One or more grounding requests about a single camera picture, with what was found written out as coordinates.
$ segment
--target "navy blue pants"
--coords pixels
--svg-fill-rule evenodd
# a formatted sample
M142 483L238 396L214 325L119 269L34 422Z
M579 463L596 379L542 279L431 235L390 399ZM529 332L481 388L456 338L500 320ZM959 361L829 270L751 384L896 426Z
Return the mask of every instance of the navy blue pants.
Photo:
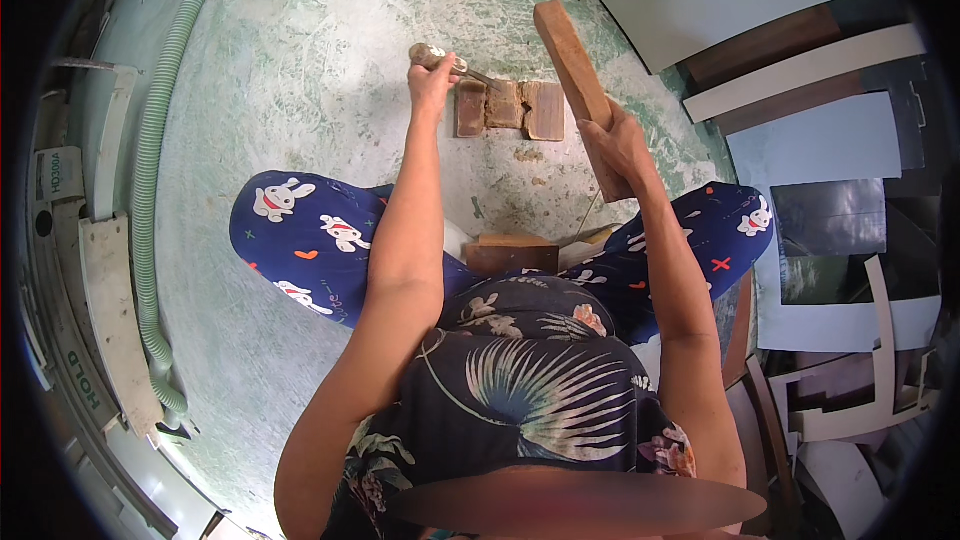
M287 296L353 328L367 294L371 243L392 189L365 189L314 173L265 171L240 190L230 215L230 241L251 268ZM710 182L674 200L673 208L711 299L726 293L770 243L770 210L752 187ZM602 253L558 277L596 296L613 316L622 341L639 344L657 333L639 214L606 240ZM443 255L447 297L484 280Z

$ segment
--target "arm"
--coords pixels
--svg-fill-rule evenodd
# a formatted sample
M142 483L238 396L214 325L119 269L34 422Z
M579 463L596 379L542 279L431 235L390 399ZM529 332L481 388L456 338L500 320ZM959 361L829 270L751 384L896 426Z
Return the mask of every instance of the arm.
M289 540L323 533L354 431L396 401L404 369L444 306L437 126L457 79L450 76L453 56L432 73L410 67L413 114L396 187L370 248L363 311L276 469L273 502Z
M578 127L630 181L640 203L662 343L660 402L694 447L697 477L746 488L743 449L720 374L720 340L707 280L667 198L643 129L616 102L609 104L609 133L592 121L578 121Z

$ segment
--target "chisel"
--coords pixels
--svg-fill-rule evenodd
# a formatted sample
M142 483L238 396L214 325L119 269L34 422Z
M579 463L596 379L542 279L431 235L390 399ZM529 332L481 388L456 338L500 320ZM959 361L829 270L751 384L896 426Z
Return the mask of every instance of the chisel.
M446 50L433 44L417 42L410 46L410 62L414 65L422 66L430 72L437 69L437 66L440 65L441 60L446 54ZM470 76L471 78L479 79L490 88L503 92L503 86L501 86L496 79L491 79L486 77L486 75L477 73L467 66L467 61L460 57L457 57L453 62L451 71L456 72L460 76Z

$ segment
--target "chisel blade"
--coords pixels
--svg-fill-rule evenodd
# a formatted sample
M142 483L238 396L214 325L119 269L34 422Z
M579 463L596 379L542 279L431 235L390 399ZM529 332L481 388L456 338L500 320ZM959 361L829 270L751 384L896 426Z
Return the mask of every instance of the chisel blade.
M471 78L477 78L477 79L479 79L480 81L482 81L483 83L485 83L487 86L489 86L490 88L492 88L492 89L494 89L494 90L497 90L498 92L503 92L503 86L502 86L502 85L500 84L500 82L498 82L496 79L488 78L488 77L486 77L486 75L484 75L484 74L482 74L482 73L477 73L477 72L474 71L473 69L467 69L467 70L466 70L466 74L467 74L468 76L470 76Z

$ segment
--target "chisel handle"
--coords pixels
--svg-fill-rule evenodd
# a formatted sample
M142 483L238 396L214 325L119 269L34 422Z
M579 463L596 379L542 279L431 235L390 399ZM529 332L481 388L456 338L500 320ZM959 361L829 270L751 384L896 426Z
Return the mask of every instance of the chisel handle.
M433 44L417 42L410 46L410 62L425 68L428 72L437 69L446 54L446 50ZM467 69L467 61L456 57L451 71L464 76L467 74Z

